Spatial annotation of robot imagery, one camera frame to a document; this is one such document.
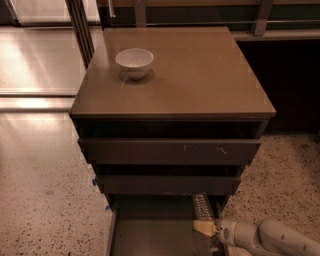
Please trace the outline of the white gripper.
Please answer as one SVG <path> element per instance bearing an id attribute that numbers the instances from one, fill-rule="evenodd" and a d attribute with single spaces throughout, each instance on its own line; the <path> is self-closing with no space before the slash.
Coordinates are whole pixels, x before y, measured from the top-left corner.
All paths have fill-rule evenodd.
<path id="1" fill-rule="evenodd" d="M 229 246 L 242 248 L 245 250 L 257 250 L 261 248 L 258 226 L 255 224 L 230 220 L 220 219 L 217 221 L 217 226 L 213 221 L 195 220 L 193 228 L 208 236 L 213 237 L 218 234 L 218 240 Z M 218 247 L 210 247 L 211 252 L 218 252 Z"/>

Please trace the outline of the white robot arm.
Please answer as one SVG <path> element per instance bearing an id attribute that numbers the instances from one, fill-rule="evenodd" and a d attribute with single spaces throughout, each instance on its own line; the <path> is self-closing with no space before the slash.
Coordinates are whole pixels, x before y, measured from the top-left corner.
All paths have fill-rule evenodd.
<path id="1" fill-rule="evenodd" d="M 193 229 L 252 256 L 320 256 L 319 242 L 272 219 L 258 225 L 230 219 L 195 220 Z"/>

